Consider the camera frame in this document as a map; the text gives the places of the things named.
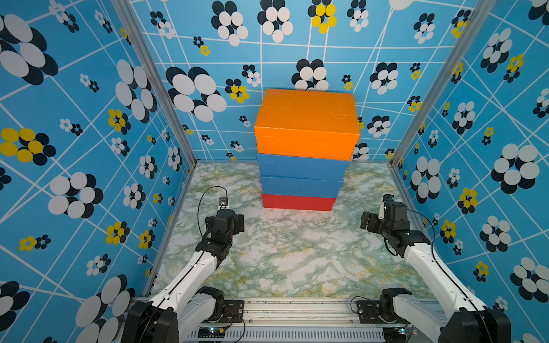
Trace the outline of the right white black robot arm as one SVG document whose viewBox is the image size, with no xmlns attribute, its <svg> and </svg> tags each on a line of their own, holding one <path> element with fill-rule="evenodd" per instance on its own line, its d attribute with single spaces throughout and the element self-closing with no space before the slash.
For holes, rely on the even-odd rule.
<svg viewBox="0 0 549 343">
<path fill-rule="evenodd" d="M 405 288 L 389 288 L 380 295 L 381 319 L 405 320 L 432 342 L 510 342 L 507 315 L 489 308 L 466 288 L 436 254 L 432 241 L 410 228 L 409 213 L 404 203 L 386 194 L 377 214 L 363 212 L 360 227 L 382 236 L 386 247 L 415 269 L 444 314 L 431 310 Z"/>
</svg>

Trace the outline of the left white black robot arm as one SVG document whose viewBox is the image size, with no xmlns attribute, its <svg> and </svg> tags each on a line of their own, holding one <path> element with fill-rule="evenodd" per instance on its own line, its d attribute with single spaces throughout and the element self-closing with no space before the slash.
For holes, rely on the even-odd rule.
<svg viewBox="0 0 549 343">
<path fill-rule="evenodd" d="M 244 231 L 244 216 L 221 208 L 205 224 L 206 233 L 183 270 L 151 300 L 129 309 L 122 342 L 183 342 L 201 323 L 222 316 L 224 292 L 203 283 L 226 259 L 234 236 Z"/>
</svg>

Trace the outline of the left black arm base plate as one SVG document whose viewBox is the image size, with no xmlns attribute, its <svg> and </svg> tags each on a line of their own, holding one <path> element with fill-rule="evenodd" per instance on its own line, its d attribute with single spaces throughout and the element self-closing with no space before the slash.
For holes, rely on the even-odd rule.
<svg viewBox="0 0 549 343">
<path fill-rule="evenodd" d="M 202 320 L 202 324 L 241 324 L 244 306 L 244 300 L 228 299 L 223 302 L 221 309 L 219 309 L 215 300 L 193 299 L 185 307 L 183 317 L 192 322 Z"/>
</svg>

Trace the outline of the orange shoebox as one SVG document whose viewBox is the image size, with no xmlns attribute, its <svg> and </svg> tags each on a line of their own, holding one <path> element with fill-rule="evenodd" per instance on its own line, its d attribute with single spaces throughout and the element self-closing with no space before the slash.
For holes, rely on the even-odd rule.
<svg viewBox="0 0 549 343">
<path fill-rule="evenodd" d="M 268 89 L 254 124 L 257 152 L 350 161 L 360 138 L 352 94 Z"/>
</svg>

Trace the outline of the blue shoebox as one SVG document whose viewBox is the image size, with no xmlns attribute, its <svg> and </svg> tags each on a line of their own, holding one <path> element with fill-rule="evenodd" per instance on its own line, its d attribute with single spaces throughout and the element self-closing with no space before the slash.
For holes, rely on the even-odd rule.
<svg viewBox="0 0 549 343">
<path fill-rule="evenodd" d="M 260 174 L 266 177 L 343 181 L 350 161 L 257 154 Z"/>
<path fill-rule="evenodd" d="M 263 194 L 336 199 L 343 181 L 260 177 Z"/>
</svg>

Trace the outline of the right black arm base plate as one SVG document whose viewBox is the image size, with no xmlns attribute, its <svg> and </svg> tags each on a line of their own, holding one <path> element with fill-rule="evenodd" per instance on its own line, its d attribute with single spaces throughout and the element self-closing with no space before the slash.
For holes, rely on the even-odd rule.
<svg viewBox="0 0 549 343">
<path fill-rule="evenodd" d="M 404 327 L 409 324 L 408 321 L 402 318 L 391 321 L 384 320 L 380 315 L 378 300 L 354 300 L 351 307 L 352 311 L 359 317 L 361 324 L 390 324 L 397 327 Z"/>
</svg>

